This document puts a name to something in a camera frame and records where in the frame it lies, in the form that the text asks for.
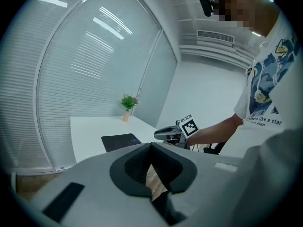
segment chair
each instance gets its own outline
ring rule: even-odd
[[[226,142],[219,143],[216,145],[214,149],[212,149],[212,144],[209,145],[209,147],[203,148],[204,153],[207,154],[213,154],[213,155],[218,155],[220,151],[222,150],[223,146],[225,145]]]

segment man's hand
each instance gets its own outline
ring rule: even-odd
[[[238,126],[243,124],[243,120],[236,114],[232,117],[209,128],[201,129],[187,140],[187,145],[214,144],[226,142],[236,132]]]

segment graphic t-shirt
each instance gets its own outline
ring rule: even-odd
[[[243,125],[227,141],[220,155],[243,157],[249,147],[261,145],[285,129],[271,92],[276,86],[284,90],[278,88],[278,85],[295,63],[302,64],[302,61],[298,61],[301,60],[302,49],[282,13],[267,36],[267,41],[246,71],[246,85],[234,108],[235,113],[243,119]],[[289,104],[291,110],[292,102],[285,101],[282,104]]]

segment black mat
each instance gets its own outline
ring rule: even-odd
[[[133,134],[103,136],[101,139],[106,152],[141,144],[141,142]]]

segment man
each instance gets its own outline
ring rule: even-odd
[[[289,112],[285,110],[285,105],[295,104],[287,99],[294,98],[293,92],[284,91],[293,86],[290,84],[294,81],[287,74],[295,65],[301,66],[302,51],[288,20],[270,0],[215,0],[214,10],[224,14],[225,20],[241,21],[268,42],[246,71],[246,85],[234,108],[235,114],[201,129],[187,142],[188,145],[227,142],[221,155],[243,157],[249,147],[262,144],[285,126],[292,127],[291,122],[285,125],[284,121],[289,117],[287,114],[294,114],[291,108]]]

